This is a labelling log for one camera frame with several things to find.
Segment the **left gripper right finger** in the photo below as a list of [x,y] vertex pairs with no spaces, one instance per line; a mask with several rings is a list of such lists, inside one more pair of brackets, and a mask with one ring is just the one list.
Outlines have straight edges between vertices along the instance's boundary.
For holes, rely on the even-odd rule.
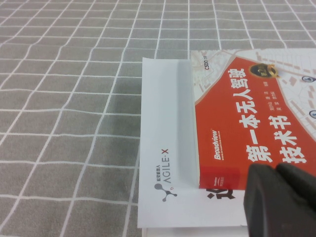
[[276,171],[315,211],[316,177],[288,163],[278,164]]

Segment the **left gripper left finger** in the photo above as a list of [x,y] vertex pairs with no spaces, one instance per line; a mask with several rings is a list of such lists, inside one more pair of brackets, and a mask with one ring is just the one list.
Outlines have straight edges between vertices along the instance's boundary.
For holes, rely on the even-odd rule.
[[249,167],[244,212],[251,237],[314,237],[316,211],[268,165]]

